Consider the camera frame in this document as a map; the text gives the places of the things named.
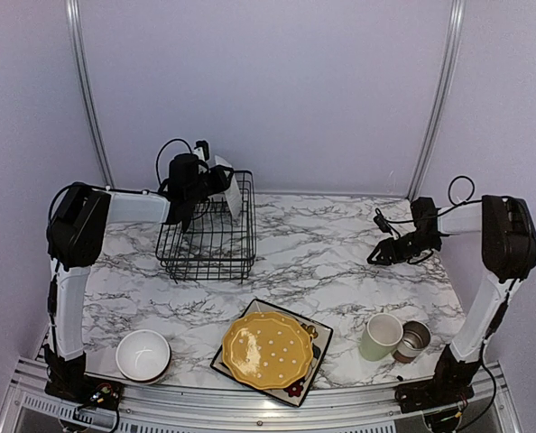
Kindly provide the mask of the round brown rim floral plate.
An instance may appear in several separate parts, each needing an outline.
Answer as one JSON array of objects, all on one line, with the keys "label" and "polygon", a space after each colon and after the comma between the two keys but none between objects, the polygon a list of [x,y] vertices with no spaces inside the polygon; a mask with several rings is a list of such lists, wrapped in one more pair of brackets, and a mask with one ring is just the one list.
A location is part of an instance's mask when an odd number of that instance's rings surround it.
[{"label": "round brown rim floral plate", "polygon": [[[227,160],[225,160],[219,155],[215,156],[215,163],[216,165],[228,167],[229,169],[233,168],[231,163],[229,163]],[[234,221],[236,221],[240,217],[241,212],[242,212],[242,196],[241,196],[240,188],[238,187],[238,184],[236,181],[236,173],[232,170],[231,174],[232,174],[232,178],[230,180],[230,185],[229,185],[229,188],[224,192],[224,196],[225,196],[231,217]]]}]

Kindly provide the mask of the yellow polka dot plate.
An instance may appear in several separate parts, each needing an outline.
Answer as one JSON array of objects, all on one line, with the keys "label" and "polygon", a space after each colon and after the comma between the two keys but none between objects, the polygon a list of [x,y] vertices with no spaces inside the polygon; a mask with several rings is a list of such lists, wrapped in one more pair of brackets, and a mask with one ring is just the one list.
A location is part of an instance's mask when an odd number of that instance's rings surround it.
[{"label": "yellow polka dot plate", "polygon": [[284,389],[304,377],[313,359],[310,334],[279,312],[252,312],[232,323],[222,340],[222,363],[256,390]]}]

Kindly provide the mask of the black square floral plate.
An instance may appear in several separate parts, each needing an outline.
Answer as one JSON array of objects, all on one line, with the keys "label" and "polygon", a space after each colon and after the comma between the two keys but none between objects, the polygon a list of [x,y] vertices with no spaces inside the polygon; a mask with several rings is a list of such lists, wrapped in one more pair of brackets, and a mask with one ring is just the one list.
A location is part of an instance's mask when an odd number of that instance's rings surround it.
[{"label": "black square floral plate", "polygon": [[195,206],[191,203],[185,203],[181,206],[178,206],[177,217],[180,221],[180,228],[182,233],[186,233],[189,228],[190,221],[194,212],[194,207]]}]

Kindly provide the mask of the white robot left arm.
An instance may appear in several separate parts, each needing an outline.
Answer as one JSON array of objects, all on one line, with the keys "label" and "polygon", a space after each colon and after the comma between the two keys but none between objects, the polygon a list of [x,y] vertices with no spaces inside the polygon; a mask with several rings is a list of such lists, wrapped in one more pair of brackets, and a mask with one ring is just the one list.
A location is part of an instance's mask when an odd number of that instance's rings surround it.
[{"label": "white robot left arm", "polygon": [[81,182],[65,187],[46,231],[52,279],[48,297],[50,340],[44,346],[45,358],[69,362],[84,354],[84,296],[108,225],[187,226],[196,205],[226,191],[232,178],[232,168],[217,165],[173,192],[123,191]]}]

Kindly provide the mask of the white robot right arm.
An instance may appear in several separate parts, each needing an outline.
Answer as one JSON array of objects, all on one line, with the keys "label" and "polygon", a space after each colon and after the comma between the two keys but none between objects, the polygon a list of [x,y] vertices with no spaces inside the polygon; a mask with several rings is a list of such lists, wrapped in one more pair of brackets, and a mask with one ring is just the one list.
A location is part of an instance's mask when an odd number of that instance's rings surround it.
[{"label": "white robot right arm", "polygon": [[440,251],[445,237],[481,236],[483,278],[463,326],[448,345],[456,362],[474,363],[499,328],[513,295],[536,266],[536,229],[526,201],[483,195],[438,208],[432,198],[420,197],[411,202],[408,222],[414,226],[412,232],[380,241],[367,262],[417,264],[423,253]]}]

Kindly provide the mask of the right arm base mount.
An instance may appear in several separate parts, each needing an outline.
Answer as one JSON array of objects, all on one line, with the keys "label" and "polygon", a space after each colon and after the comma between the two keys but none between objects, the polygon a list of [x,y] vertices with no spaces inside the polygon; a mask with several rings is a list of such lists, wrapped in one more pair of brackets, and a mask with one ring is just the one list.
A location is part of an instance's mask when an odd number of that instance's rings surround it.
[{"label": "right arm base mount", "polygon": [[471,383],[479,368],[478,361],[459,362],[443,353],[430,379],[399,384],[394,398],[402,413],[468,401],[475,395]]}]

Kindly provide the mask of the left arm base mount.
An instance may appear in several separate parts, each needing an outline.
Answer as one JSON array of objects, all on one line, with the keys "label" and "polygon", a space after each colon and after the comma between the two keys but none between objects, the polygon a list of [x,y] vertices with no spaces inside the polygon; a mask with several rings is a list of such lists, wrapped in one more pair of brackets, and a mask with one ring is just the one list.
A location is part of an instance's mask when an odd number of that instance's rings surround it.
[{"label": "left arm base mount", "polygon": [[83,408],[118,409],[124,385],[118,381],[88,375],[86,354],[66,360],[56,355],[49,345],[45,345],[44,360],[48,374],[44,389],[47,395],[77,403]]}]

